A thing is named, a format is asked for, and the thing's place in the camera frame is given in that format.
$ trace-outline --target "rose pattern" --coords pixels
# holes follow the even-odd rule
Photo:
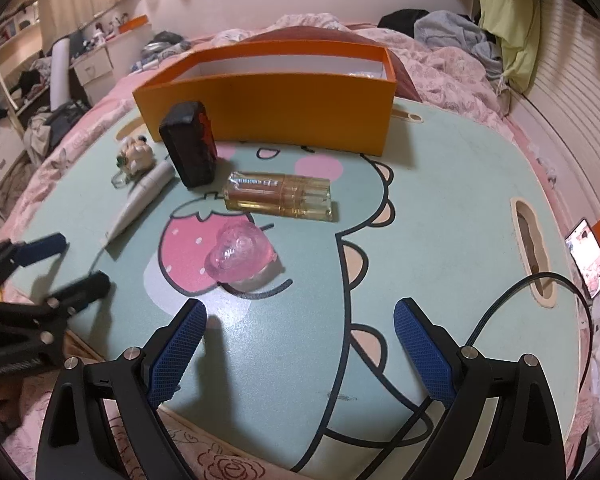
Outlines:
[[[266,472],[255,460],[221,453],[222,448],[213,444],[211,449],[198,456],[198,464],[205,471],[205,480],[256,480]]]

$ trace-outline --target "phone screen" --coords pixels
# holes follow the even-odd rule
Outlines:
[[[578,266],[591,298],[600,292],[600,246],[586,220],[567,236],[567,247]]]

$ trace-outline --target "teal table surface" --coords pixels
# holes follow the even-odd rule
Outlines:
[[[395,336],[400,298],[414,298],[463,344],[491,303],[526,275],[510,205],[518,197],[538,216],[552,270],[569,275],[554,216],[516,146],[442,110],[400,99],[395,107],[424,122],[393,118],[382,157],[219,143],[213,184],[187,190],[174,180],[100,251],[129,191],[110,178],[114,136],[134,110],[59,182],[26,232],[27,240],[62,232],[67,253],[19,270],[14,284],[35,299],[90,269],[106,272],[112,294],[71,329],[107,359],[142,346],[187,298],[199,298],[208,328],[166,405],[252,455],[314,478],[352,480],[426,396]],[[155,150],[166,155],[161,144]],[[330,178],[336,221],[229,212],[218,193],[232,170]],[[217,286],[203,268],[228,219],[264,228],[278,254],[250,288]],[[558,286],[555,306],[545,308],[523,289],[475,346],[497,359],[536,355],[568,434],[579,362],[571,293]],[[418,418],[372,478],[401,479],[441,412],[434,403]]]

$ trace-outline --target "blue textured gripper pad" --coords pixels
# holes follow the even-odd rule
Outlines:
[[[182,321],[151,370],[149,405],[156,409],[171,399],[206,329],[206,308],[198,301]]]
[[[14,260],[16,264],[28,267],[31,264],[63,253],[66,247],[66,238],[60,233],[55,233],[20,246]]]
[[[449,408],[456,398],[451,366],[404,300],[394,309],[395,333],[411,358],[429,397]]]

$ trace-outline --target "orange box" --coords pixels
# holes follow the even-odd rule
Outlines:
[[[145,23],[149,23],[149,17],[146,14],[142,14],[141,16],[133,18],[132,20],[120,25],[120,34],[124,34],[125,32],[134,30],[135,28],[142,27]]]
[[[382,155],[395,86],[383,47],[261,41],[193,52],[134,98],[154,140],[174,104],[202,101],[216,140]]]

